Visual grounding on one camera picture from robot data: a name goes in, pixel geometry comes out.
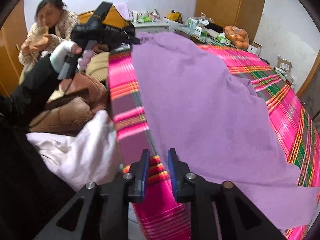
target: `black sleeve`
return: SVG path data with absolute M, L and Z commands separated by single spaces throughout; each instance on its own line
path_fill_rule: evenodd
M 27 126 L 43 111 L 59 83 L 58 73 L 47 55 L 34 65 L 25 81 L 8 98 L 0 97 L 0 113 L 11 125 Z

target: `white nightstand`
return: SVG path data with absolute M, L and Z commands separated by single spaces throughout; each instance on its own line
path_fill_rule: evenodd
M 145 32 L 145 33 L 159 33 L 159 32 L 168 32 L 169 24 L 165 21 L 160 22 L 147 22 L 147 23 L 132 23 L 136 29 L 136 33 Z

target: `yellow bag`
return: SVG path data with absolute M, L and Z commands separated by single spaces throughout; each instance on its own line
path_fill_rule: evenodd
M 179 12 L 175 12 L 175 11 L 171 11 L 170 13 L 167 13 L 167 19 L 178 22 L 178 23 L 182 23 L 182 13 Z

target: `black hair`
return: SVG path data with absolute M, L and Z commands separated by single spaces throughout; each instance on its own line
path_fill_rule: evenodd
M 65 7 L 66 5 L 63 3 L 62 0 L 42 0 L 37 7 L 37 11 L 36 11 L 36 15 L 35 15 L 35 20 L 37 21 L 37 17 L 38 17 L 38 13 L 39 11 L 48 3 L 52 3 L 54 4 L 55 7 L 57 7 L 58 9 L 62 10 L 63 7 Z

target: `wooden wardrobe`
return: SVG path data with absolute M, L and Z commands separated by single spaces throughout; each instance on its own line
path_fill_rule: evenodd
M 197 0 L 195 16 L 203 12 L 217 25 L 247 31 L 250 43 L 257 33 L 265 0 Z
M 18 85 L 23 65 L 19 50 L 27 37 L 23 0 L 13 9 L 0 29 L 0 94 L 10 95 Z

